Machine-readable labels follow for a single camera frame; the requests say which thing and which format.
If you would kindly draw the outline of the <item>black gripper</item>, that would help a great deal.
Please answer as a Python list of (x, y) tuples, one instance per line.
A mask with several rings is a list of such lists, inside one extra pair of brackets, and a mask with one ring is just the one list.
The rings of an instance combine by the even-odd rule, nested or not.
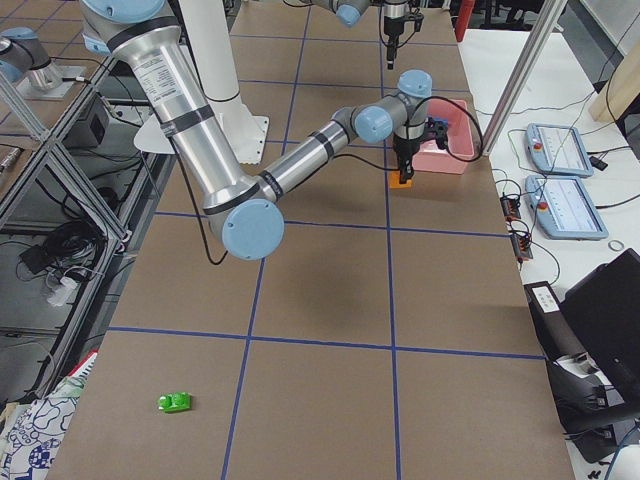
[(410, 138), (407, 126), (402, 126), (393, 135), (393, 151), (397, 157), (399, 183), (410, 183), (414, 176), (412, 158), (423, 143), (434, 141), (438, 150), (444, 151), (448, 147), (448, 129), (436, 129), (429, 125), (429, 118), (424, 123), (420, 135)]
[[(393, 69), (396, 59), (396, 48), (407, 43), (416, 33), (422, 29), (424, 15), (421, 12), (420, 2), (383, 2), (381, 7), (383, 33), (387, 37), (386, 65)], [(405, 32), (405, 25), (409, 23), (413, 32), (406, 40), (401, 41)]]

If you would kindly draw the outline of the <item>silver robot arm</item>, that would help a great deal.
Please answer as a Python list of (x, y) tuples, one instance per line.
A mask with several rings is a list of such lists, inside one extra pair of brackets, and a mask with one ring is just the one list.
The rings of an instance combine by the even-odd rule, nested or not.
[(204, 194), (213, 235), (233, 256), (256, 260), (281, 243), (284, 219), (277, 201), (328, 164), (351, 141), (392, 138), (400, 167), (426, 141), (432, 78), (402, 73), (380, 100), (336, 111), (331, 120), (259, 174), (242, 169), (229, 134), (215, 115), (216, 81), (237, 84), (229, 29), (219, 1), (183, 1), (176, 17), (166, 1), (83, 1), (87, 45), (129, 65), (160, 129), (185, 161)]
[(424, 15), (419, 1), (408, 0), (301, 0), (283, 1), (292, 8), (318, 6), (330, 11), (345, 26), (355, 26), (371, 8), (378, 10), (378, 37), (385, 48), (386, 67), (393, 70), (399, 50), (419, 33)]

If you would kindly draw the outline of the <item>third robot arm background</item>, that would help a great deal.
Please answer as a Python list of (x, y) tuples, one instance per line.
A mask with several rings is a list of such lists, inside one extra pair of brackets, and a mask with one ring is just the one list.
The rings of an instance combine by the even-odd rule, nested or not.
[(30, 28), (1, 32), (1, 73), (25, 99), (60, 100), (85, 70), (83, 66), (56, 63)]

